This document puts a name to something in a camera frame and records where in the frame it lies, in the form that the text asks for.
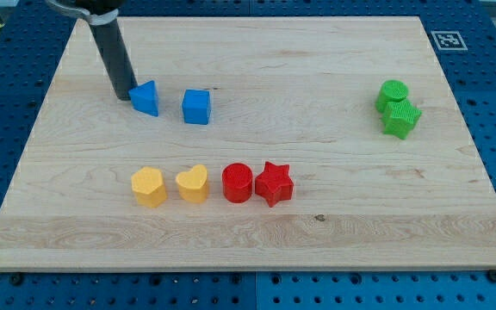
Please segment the robot arm end with clamp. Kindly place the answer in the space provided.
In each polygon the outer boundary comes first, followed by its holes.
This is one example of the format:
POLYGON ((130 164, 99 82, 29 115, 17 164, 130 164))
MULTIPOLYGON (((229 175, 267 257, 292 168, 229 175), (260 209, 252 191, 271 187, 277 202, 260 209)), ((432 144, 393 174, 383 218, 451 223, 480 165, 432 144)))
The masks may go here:
POLYGON ((126 0, 46 0, 46 5, 73 19, 81 19, 92 26, 102 26, 114 21, 119 8, 126 0))

